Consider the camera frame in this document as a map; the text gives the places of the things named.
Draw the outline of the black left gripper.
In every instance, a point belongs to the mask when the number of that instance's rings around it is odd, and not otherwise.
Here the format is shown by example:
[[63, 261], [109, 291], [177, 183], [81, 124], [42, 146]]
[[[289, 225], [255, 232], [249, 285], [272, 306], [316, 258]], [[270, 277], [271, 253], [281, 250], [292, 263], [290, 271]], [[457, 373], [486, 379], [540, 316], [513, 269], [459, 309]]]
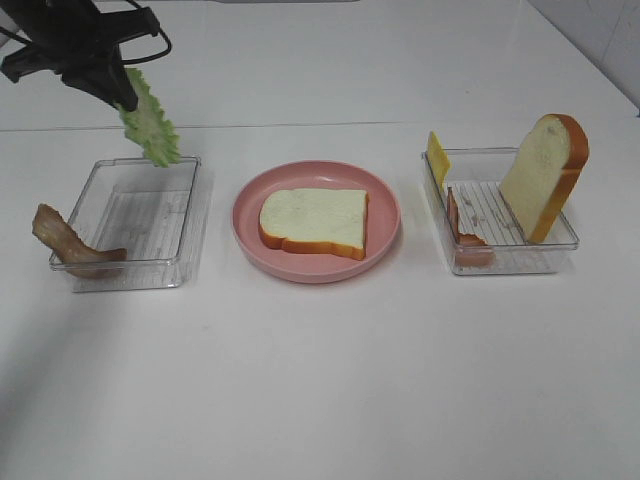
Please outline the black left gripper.
[[61, 75], [69, 87], [132, 112], [138, 97], [126, 73], [120, 45], [161, 32], [148, 7], [101, 12], [92, 1], [3, 1], [1, 9], [27, 35], [6, 56], [1, 71], [12, 82], [40, 70]]

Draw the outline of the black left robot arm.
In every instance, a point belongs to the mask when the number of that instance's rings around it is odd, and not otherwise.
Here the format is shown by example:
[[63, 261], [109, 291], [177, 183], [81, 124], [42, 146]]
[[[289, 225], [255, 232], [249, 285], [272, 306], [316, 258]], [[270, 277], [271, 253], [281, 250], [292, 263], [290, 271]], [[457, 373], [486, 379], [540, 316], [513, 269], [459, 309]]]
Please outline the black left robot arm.
[[1, 72], [16, 83], [49, 70], [68, 87], [114, 108], [135, 110], [138, 96], [125, 67], [168, 54], [171, 43], [158, 54], [123, 59], [122, 43], [164, 34], [150, 8], [130, 4], [128, 10], [102, 12], [92, 1], [3, 1], [1, 9], [26, 36], [1, 30], [23, 45], [4, 57]]

